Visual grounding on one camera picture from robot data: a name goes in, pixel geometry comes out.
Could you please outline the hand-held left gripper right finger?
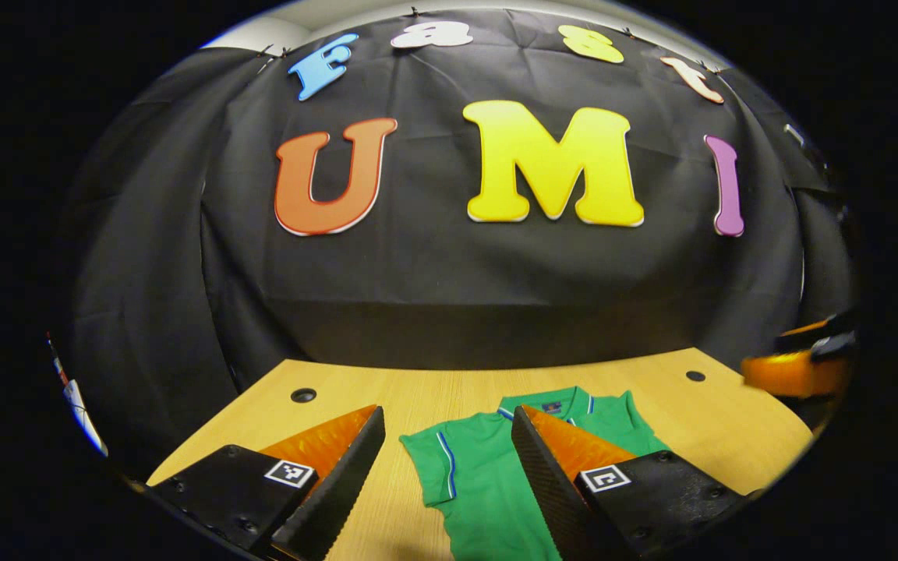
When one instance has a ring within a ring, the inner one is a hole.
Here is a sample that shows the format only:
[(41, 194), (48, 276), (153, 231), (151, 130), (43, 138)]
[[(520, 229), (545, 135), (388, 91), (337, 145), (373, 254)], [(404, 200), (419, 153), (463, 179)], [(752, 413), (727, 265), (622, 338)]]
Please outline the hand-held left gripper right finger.
[(633, 454), (527, 405), (511, 439), (564, 560), (667, 560), (758, 496), (673, 451)]

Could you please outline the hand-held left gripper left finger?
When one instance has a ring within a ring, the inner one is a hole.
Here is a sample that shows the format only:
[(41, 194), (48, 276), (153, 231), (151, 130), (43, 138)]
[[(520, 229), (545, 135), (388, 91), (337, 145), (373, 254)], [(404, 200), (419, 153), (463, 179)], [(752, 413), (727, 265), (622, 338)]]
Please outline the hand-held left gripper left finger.
[(384, 440), (371, 404), (264, 450), (224, 445), (145, 493), (239, 559), (323, 560)]

